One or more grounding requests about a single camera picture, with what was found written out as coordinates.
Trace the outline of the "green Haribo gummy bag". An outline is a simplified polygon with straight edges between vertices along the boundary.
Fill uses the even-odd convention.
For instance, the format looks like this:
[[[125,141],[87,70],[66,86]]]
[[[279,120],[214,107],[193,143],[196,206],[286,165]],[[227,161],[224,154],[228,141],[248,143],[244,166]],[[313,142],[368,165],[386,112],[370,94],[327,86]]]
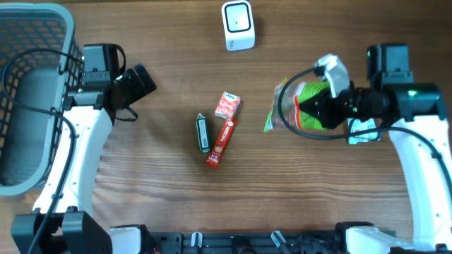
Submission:
[[[284,85],[288,82],[285,78],[280,84],[275,87],[273,94],[273,104],[270,108],[266,124],[263,131],[269,133],[276,130],[282,130],[285,125],[283,124],[279,113],[278,113],[278,99],[280,92]],[[299,109],[299,103],[310,99],[314,95],[317,95],[323,89],[329,88],[329,83],[327,81],[323,82],[306,82],[301,81],[296,85],[291,85],[285,91],[282,98],[282,114],[287,120],[287,122],[297,130],[302,129],[314,129],[314,130],[325,130],[321,125],[320,121],[313,116],[301,111]]]

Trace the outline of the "dark green gum pack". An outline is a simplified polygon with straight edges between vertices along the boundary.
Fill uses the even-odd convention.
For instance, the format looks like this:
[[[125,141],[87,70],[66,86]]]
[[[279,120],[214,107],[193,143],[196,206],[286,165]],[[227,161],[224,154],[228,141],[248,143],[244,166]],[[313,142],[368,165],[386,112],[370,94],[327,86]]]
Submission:
[[[202,153],[210,152],[210,138],[208,133],[207,118],[201,113],[196,117],[198,144]]]

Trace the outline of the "small red carton box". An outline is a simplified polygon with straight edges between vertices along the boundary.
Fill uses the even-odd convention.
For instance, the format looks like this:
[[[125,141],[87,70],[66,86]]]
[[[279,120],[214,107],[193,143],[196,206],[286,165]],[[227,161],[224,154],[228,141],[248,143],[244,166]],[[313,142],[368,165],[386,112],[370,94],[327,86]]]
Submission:
[[[214,115],[226,120],[232,120],[241,102],[241,97],[223,92],[215,109]]]

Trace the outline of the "red Nescafe stick sachet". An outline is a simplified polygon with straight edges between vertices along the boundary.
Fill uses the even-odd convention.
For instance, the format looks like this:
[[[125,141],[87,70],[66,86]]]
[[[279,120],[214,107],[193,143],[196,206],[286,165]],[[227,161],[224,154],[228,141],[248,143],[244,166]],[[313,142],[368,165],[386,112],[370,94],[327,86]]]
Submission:
[[[230,139],[237,123],[238,123],[238,121],[236,119],[225,121],[225,123],[222,127],[222,130],[221,130],[217,140],[215,141],[213,149],[212,149],[209,157],[206,160],[207,166],[214,168],[214,169],[218,168],[220,159],[227,147],[229,139]]]

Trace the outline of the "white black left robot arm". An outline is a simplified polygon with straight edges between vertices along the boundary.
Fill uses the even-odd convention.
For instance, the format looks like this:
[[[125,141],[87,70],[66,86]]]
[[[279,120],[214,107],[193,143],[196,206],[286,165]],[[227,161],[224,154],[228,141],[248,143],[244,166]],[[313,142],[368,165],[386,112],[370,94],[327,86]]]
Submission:
[[[32,214],[14,218],[11,235],[22,253],[115,253],[119,244],[92,217],[100,154],[116,113],[156,90],[140,64],[118,62],[117,44],[87,44],[78,82],[66,89],[61,137],[46,186]]]

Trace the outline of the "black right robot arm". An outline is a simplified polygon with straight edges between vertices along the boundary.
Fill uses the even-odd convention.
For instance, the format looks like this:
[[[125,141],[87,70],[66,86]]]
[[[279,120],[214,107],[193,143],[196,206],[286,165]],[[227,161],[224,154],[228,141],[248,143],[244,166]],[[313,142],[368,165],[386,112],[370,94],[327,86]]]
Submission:
[[[368,88],[354,87],[338,56],[327,54],[311,72],[328,88],[299,108],[333,129],[347,119],[379,119],[403,169],[412,220],[412,241],[404,243],[374,225],[340,225],[345,253],[450,253],[451,149],[446,104],[433,83],[416,83],[406,44],[372,45],[367,50]]]

